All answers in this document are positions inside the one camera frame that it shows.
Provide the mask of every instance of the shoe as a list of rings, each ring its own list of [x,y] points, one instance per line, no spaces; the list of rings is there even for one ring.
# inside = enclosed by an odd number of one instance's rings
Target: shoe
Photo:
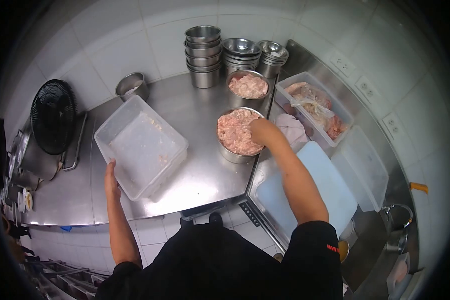
[[[193,226],[193,220],[185,221],[184,219],[180,218],[180,227],[181,228],[186,228],[186,227],[191,227],[191,226]]]
[[[210,224],[216,224],[220,227],[224,226],[222,216],[219,213],[210,213],[209,222],[210,222]]]

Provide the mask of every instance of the plastic bag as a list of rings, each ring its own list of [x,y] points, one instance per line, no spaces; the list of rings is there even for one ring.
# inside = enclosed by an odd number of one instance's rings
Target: plastic bag
[[[302,106],[324,131],[330,129],[331,119],[335,113],[330,110],[332,102],[327,93],[306,82],[292,84],[285,89],[285,92],[293,97],[290,101],[293,107]]]

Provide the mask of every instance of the stacked steel bowls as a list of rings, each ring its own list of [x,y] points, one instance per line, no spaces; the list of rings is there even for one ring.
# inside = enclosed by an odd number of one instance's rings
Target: stacked steel bowls
[[[255,42],[244,38],[229,38],[222,42],[223,63],[227,75],[239,70],[255,70],[262,49]]]
[[[220,33],[220,28],[210,25],[192,27],[185,32],[186,67],[194,87],[209,88],[218,83],[222,54]]]
[[[257,72],[266,78],[275,78],[290,56],[288,50],[272,41],[260,41],[258,46],[262,50],[262,55]]]

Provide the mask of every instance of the person's right hand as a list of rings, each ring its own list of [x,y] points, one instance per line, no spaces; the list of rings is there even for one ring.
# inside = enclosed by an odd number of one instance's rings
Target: person's right hand
[[[107,200],[120,201],[122,191],[119,189],[119,183],[115,178],[115,165],[117,162],[115,159],[108,164],[105,172],[105,195]]]
[[[281,143],[283,140],[288,145],[287,139],[278,127],[265,119],[264,117],[253,120],[250,123],[250,130],[252,131],[252,142],[270,148],[276,143]]]

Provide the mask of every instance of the black fan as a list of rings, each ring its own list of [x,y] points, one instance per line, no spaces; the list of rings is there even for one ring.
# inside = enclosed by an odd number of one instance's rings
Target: black fan
[[[65,152],[73,140],[77,104],[68,83],[52,79],[38,91],[31,105],[30,120],[38,146],[50,155]]]

